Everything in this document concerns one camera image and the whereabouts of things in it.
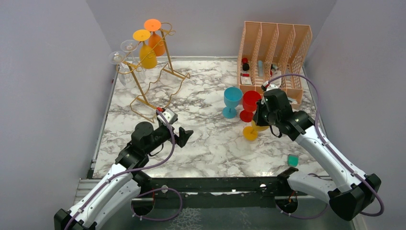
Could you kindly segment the green small block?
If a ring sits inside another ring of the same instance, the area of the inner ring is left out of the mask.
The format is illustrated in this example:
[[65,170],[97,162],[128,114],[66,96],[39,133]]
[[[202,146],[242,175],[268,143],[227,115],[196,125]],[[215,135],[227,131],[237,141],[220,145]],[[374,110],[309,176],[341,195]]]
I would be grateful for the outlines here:
[[287,164],[290,167],[297,167],[299,164],[299,157],[297,155],[289,154],[287,157]]

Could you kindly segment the white red labelled box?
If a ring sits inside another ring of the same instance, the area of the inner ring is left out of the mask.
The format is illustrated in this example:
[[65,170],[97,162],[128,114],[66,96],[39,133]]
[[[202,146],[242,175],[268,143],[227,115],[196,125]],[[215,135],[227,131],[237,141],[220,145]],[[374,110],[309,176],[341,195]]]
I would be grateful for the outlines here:
[[241,73],[240,74],[240,84],[241,85],[252,85],[252,80],[251,80],[250,74]]

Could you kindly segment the orange wine glass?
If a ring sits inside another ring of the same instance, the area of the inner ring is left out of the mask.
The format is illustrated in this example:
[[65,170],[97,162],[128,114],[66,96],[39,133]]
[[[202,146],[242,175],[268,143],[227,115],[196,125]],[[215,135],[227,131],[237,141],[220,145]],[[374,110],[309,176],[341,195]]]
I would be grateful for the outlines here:
[[157,57],[165,54],[165,46],[162,41],[162,37],[157,34],[157,31],[161,28],[161,22],[157,19],[148,19],[144,22],[144,28],[151,32],[151,36],[148,39],[148,45],[153,48]]

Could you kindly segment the black mounting rail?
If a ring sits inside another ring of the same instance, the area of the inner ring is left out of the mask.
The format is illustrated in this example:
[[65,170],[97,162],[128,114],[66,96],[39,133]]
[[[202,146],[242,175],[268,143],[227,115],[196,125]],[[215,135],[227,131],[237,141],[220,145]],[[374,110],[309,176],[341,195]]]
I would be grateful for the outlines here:
[[131,199],[137,210],[183,208],[274,208],[275,199],[293,194],[275,176],[153,178],[142,192],[156,191]]

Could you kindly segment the blue plastic wine glass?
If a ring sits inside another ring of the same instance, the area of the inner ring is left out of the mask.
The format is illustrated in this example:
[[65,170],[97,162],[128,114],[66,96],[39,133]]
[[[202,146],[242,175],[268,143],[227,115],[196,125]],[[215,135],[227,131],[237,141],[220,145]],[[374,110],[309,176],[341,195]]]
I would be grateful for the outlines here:
[[225,108],[222,110],[222,114],[225,118],[231,119],[236,117],[236,107],[239,105],[242,97],[243,92],[237,87],[229,87],[224,91]]

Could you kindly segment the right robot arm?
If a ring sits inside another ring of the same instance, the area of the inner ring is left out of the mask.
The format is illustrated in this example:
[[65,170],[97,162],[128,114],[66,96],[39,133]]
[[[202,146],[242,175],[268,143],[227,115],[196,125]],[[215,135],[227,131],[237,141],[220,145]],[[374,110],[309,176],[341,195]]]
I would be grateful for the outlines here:
[[345,158],[306,112],[293,111],[284,91],[266,91],[256,106],[253,116],[256,125],[277,127],[280,135],[288,136],[310,153],[332,179],[328,182],[290,167],[277,176],[276,188],[280,194],[298,191],[313,196],[346,221],[363,214],[378,198],[381,179],[374,173],[366,174]]

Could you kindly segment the clear front wine glass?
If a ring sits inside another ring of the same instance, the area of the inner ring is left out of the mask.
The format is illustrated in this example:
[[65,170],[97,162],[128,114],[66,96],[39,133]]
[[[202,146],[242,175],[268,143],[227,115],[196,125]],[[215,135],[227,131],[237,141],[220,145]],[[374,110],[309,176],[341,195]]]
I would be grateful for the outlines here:
[[123,51],[114,51],[109,55],[109,62],[116,65],[118,80],[123,86],[126,86],[126,75],[129,73],[128,66],[124,64],[126,53]]

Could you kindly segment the peach plastic file organizer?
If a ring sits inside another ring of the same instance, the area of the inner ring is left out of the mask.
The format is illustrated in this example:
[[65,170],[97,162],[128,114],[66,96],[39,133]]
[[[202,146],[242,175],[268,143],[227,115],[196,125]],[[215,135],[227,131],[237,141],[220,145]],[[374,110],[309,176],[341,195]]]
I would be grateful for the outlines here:
[[[298,77],[312,42],[309,25],[245,21],[237,57],[237,87],[243,92],[262,93],[261,85],[272,78],[277,67],[284,77],[280,88],[293,99],[294,109],[302,103],[303,84]],[[250,70],[242,70],[242,58],[247,58]],[[263,62],[264,77],[258,76],[258,61]],[[240,74],[250,74],[252,85],[241,85]]]

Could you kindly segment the light blue tube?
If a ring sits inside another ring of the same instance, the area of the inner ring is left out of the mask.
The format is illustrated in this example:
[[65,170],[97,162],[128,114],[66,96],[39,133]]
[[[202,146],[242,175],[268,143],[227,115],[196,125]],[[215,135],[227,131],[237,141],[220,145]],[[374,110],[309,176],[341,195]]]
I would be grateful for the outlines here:
[[261,60],[258,61],[258,76],[259,78],[264,77],[263,62]]

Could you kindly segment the clear wine glass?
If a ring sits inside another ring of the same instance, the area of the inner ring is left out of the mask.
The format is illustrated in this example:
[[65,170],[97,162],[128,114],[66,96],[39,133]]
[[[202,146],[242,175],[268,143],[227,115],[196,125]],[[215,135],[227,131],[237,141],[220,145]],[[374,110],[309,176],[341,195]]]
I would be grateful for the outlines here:
[[[129,53],[129,55],[131,57],[131,63],[134,65],[138,64],[138,61],[133,54],[133,51],[137,48],[138,45],[139,45],[139,42],[137,42],[135,40],[125,40],[120,45],[120,48],[124,52]],[[139,70],[138,77],[140,78],[140,80],[145,81],[146,75],[145,75],[144,69],[142,67],[138,67],[137,70]]]
[[129,73],[128,66],[124,64],[126,53],[123,51],[114,51],[109,55],[109,62],[116,65],[118,80],[123,86],[126,86],[126,75]]

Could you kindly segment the red black small bottle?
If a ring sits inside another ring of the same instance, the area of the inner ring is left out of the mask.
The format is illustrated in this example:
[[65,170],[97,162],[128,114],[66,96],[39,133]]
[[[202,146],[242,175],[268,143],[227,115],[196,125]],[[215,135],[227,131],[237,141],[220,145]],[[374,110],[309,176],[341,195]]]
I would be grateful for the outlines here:
[[248,59],[247,59],[246,57],[242,58],[241,62],[242,62],[242,70],[243,70],[243,71],[248,71],[248,70],[250,70],[250,66],[249,66],[249,63],[248,63]]

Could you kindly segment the red plastic wine glass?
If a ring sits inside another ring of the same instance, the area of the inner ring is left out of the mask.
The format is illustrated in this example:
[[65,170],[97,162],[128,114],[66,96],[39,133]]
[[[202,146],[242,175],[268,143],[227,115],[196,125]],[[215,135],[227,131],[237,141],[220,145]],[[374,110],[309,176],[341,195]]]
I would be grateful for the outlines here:
[[261,99],[261,95],[256,91],[247,91],[242,98],[243,111],[239,117],[243,122],[251,122],[254,112],[257,109],[257,101]]

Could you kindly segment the yellow wine glass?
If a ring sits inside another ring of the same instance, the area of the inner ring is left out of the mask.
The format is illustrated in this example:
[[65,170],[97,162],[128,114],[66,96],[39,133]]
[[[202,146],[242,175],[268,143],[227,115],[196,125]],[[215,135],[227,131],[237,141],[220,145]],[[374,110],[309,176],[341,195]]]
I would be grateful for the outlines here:
[[133,39],[142,43],[139,50],[139,59],[145,69],[153,69],[158,64],[153,48],[146,43],[150,37],[151,33],[146,29],[140,29],[133,33]]
[[267,130],[269,126],[258,126],[255,121],[251,121],[251,126],[247,126],[243,129],[243,136],[246,140],[254,141],[258,138],[259,132]]

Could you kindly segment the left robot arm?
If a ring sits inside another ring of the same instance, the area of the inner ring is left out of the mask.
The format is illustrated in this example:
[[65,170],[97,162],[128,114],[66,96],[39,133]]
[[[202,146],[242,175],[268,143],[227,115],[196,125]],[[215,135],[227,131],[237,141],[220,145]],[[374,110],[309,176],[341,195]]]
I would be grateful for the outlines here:
[[131,140],[122,149],[107,174],[92,190],[69,210],[60,209],[54,215],[56,230],[99,230],[124,204],[136,196],[150,192],[151,178],[143,172],[148,155],[169,141],[184,147],[192,130],[179,128],[179,134],[160,122],[153,128],[150,122],[140,122]]

